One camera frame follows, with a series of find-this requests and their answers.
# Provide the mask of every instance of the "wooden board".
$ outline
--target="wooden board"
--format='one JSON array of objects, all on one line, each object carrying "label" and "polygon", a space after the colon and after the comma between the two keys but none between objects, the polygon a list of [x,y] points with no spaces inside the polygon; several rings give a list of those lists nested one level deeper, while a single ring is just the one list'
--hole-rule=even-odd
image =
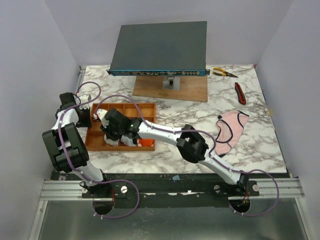
[{"label": "wooden board", "polygon": [[208,101],[207,76],[181,76],[180,89],[163,89],[163,76],[137,76],[133,96],[176,99],[194,102]]},{"label": "wooden board", "polygon": [[[152,123],[156,123],[156,104],[155,103],[137,103],[139,109],[145,120]],[[101,121],[94,119],[94,112],[96,111],[98,104],[94,103],[92,105],[92,110],[90,114],[90,120],[92,127],[88,128],[85,137],[85,146],[88,151],[154,151],[156,149],[156,141],[153,141],[152,146],[126,146],[121,141],[119,141],[118,146],[111,146],[106,144],[104,140],[104,132],[100,129]],[[140,117],[138,110],[132,103],[102,103],[100,109],[110,110],[117,109],[120,113],[124,114],[128,118],[132,119],[134,117]]]}]

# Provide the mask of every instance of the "wooden stand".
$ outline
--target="wooden stand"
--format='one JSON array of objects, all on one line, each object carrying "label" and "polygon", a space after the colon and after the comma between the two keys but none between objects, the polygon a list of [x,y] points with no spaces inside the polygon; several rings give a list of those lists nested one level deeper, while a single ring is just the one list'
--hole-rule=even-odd
[{"label": "wooden stand", "polygon": [[179,90],[163,89],[164,76],[137,76],[133,96],[175,99],[194,102],[208,101],[207,76],[181,76]]}]

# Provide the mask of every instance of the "yellow handle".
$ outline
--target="yellow handle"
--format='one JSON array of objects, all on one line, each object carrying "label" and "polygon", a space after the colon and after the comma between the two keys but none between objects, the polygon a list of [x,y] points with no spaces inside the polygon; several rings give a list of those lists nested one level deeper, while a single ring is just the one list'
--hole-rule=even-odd
[{"label": "yellow handle", "polygon": [[220,68],[220,67],[214,67],[213,70],[217,70],[217,71],[220,71],[220,72],[223,72],[223,73],[226,72],[225,70],[223,70],[223,69]]},{"label": "yellow handle", "polygon": [[217,76],[227,76],[227,74],[225,73],[218,73],[218,72],[213,72],[214,75],[217,75]]}]

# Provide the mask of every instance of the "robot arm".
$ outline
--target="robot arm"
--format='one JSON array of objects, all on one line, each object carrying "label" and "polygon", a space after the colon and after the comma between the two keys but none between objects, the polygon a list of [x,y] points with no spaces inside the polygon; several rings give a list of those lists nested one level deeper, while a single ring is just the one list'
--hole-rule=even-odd
[{"label": "robot arm", "polygon": [[[238,185],[240,187],[245,187],[248,184],[248,176],[238,172],[240,171],[239,169],[231,166],[215,153],[209,156],[209,147],[205,139],[198,132],[170,133],[158,130],[162,129],[171,132],[194,130],[191,125],[186,124],[183,128],[167,127],[146,121],[148,123],[147,125],[141,118],[135,117],[130,120],[114,108],[110,109],[110,111],[99,109],[97,116],[101,120],[101,130],[106,134],[107,138],[115,141],[124,135],[132,139],[140,138],[162,141],[176,146],[186,161],[194,164],[199,163],[208,167],[218,174],[227,184]],[[221,165],[236,170],[237,172],[228,170]]]},{"label": "robot arm", "polygon": [[[60,95],[62,105],[57,111],[57,119],[59,119],[58,116],[60,116],[63,110],[76,104],[74,97],[70,94],[72,95],[72,93],[68,93],[68,95],[64,97]],[[167,127],[148,121],[147,125],[141,118],[135,117],[129,119],[114,108],[109,111],[99,109],[97,116],[101,120],[101,130],[109,139],[116,141],[124,135],[131,139],[154,139],[174,145],[178,148],[183,159],[190,163],[199,163],[208,167],[218,174],[227,184],[234,186],[236,189],[244,190],[248,186],[248,175],[226,169],[225,167],[239,171],[214,153],[209,156],[209,147],[205,139],[198,132],[177,133],[181,130],[194,130],[191,125],[186,124],[183,128]],[[75,109],[69,110],[63,117],[61,123],[61,132],[68,155],[72,165],[80,172],[72,171],[68,164],[59,139],[58,124],[59,122],[57,121],[51,130],[42,134],[44,144],[54,168],[59,172],[64,171],[65,173],[78,175],[89,187],[94,186],[95,183],[85,180],[81,173],[92,180],[103,181],[103,172],[89,162],[88,151],[76,129],[76,127],[91,127],[89,106],[82,106],[82,109],[76,107]],[[168,133],[156,128],[171,132],[174,131],[175,133]]]}]

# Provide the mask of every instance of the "orange tray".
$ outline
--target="orange tray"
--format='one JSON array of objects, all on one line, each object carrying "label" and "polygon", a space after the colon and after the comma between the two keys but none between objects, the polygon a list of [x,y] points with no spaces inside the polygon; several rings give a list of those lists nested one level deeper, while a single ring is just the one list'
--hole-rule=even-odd
[{"label": "orange tray", "polygon": [[[139,109],[141,110],[145,120],[152,123],[156,122],[156,104],[155,103],[137,103]],[[154,151],[156,148],[156,141],[153,141],[152,146],[126,146],[121,141],[119,141],[118,146],[111,146],[106,144],[104,140],[104,132],[100,129],[101,121],[94,119],[94,112],[96,111],[98,104],[94,103],[92,105],[92,110],[90,114],[90,119],[92,127],[88,128],[85,137],[85,146],[88,151]],[[110,110],[117,109],[120,113],[124,114],[128,118],[132,119],[135,117],[140,117],[138,110],[132,103],[102,103],[100,109]]]}]

